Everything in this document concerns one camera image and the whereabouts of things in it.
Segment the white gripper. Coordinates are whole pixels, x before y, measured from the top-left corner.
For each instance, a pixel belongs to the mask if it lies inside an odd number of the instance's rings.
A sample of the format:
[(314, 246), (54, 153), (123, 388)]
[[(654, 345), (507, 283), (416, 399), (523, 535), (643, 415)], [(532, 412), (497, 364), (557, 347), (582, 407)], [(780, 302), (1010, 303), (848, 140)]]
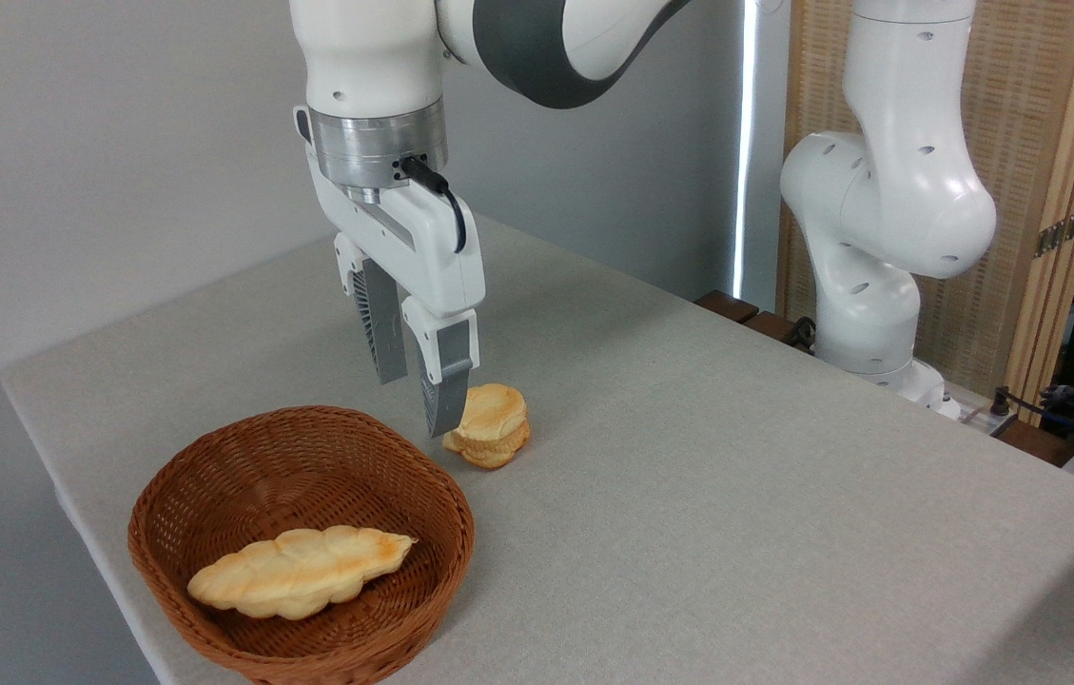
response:
[[(340, 118), (294, 108), (316, 195), (335, 239), (342, 290), (354, 301), (381, 384), (409, 374), (402, 317), (418, 342), (429, 437), (455, 429), (480, 366), (476, 307), (484, 298), (477, 227), (448, 184), (407, 169), (448, 161), (441, 105), (398, 116)], [(409, 292), (400, 308), (398, 287)]]

